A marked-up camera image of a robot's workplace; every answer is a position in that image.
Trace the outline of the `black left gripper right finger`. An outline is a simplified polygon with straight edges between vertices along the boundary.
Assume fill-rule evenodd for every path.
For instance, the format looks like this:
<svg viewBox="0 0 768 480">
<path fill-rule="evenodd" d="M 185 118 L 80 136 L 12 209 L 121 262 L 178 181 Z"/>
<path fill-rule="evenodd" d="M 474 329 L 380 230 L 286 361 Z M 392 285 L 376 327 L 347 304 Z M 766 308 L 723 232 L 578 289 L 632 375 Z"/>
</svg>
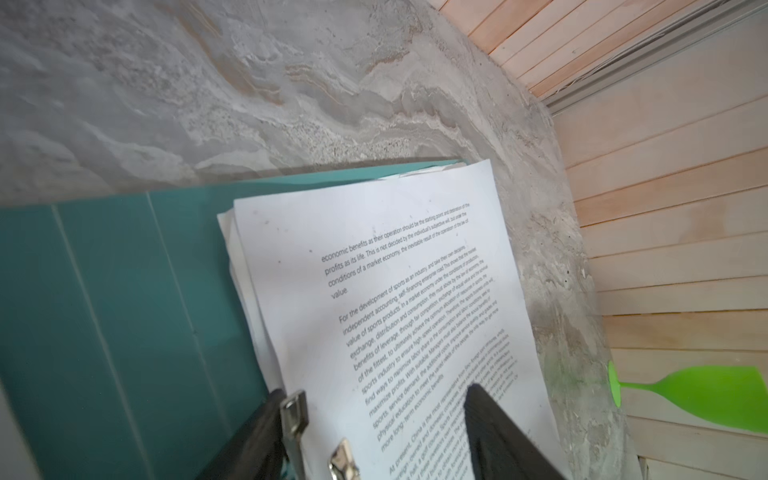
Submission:
<svg viewBox="0 0 768 480">
<path fill-rule="evenodd" d="M 565 479 L 479 384 L 468 387 L 464 417 L 475 479 Z"/>
</svg>

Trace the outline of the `paper with XDOF heading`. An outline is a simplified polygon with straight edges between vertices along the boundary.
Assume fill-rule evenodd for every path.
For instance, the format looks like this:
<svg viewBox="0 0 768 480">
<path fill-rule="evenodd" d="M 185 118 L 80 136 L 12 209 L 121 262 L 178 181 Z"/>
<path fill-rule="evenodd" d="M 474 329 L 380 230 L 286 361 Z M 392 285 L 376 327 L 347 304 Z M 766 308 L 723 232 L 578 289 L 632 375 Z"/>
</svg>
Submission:
<svg viewBox="0 0 768 480">
<path fill-rule="evenodd" d="M 331 170 L 261 180 L 257 196 L 330 188 L 360 182 L 386 180 L 413 175 L 429 174 L 464 167 L 464 161 L 416 162 L 354 169 Z M 233 209 L 217 215 L 228 258 L 230 275 L 243 308 L 259 369 L 267 390 L 282 389 L 284 382 L 277 355 L 267 333 L 258 305 L 256 288 L 240 239 Z"/>
</svg>

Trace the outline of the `paper with English text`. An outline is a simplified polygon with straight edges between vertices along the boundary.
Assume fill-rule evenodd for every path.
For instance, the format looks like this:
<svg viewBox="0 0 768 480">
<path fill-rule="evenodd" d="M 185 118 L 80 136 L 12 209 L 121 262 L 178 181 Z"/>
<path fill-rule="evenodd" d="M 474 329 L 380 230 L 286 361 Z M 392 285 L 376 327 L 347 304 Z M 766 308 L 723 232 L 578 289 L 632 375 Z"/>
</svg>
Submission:
<svg viewBox="0 0 768 480">
<path fill-rule="evenodd" d="M 1 478 L 41 479 L 4 387 L 1 387 Z"/>
</svg>

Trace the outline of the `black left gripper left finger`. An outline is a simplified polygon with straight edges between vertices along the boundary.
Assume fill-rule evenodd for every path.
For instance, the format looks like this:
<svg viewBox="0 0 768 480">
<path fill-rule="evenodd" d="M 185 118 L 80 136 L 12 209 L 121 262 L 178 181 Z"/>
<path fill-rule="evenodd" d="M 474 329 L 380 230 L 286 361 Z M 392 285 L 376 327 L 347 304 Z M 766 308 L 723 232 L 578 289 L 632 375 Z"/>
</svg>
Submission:
<svg viewBox="0 0 768 480">
<path fill-rule="evenodd" d="M 280 479 L 286 457 L 280 416 L 285 398 L 282 389 L 272 391 L 196 479 Z"/>
</svg>

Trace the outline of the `teal file folder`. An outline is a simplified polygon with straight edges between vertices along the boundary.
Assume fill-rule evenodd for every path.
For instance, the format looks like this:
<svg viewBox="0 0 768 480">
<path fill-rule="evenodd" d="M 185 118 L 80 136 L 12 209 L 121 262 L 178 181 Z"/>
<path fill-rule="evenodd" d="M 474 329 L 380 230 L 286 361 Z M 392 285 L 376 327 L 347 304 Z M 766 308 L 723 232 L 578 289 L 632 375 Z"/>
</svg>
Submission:
<svg viewBox="0 0 768 480">
<path fill-rule="evenodd" d="M 193 479 L 266 399 L 217 221 L 261 180 L 2 210 L 1 387 L 41 479 Z"/>
</svg>

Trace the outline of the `white paper sheet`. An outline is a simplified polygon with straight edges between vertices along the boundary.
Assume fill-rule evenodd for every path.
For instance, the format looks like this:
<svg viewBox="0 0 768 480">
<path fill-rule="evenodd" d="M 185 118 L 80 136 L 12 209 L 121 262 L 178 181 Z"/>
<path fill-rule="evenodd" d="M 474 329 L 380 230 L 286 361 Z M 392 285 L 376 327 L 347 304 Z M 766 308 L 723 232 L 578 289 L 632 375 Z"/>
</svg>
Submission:
<svg viewBox="0 0 768 480">
<path fill-rule="evenodd" d="M 490 161 L 232 209 L 309 478 L 475 479 L 471 384 L 570 476 Z"/>
</svg>

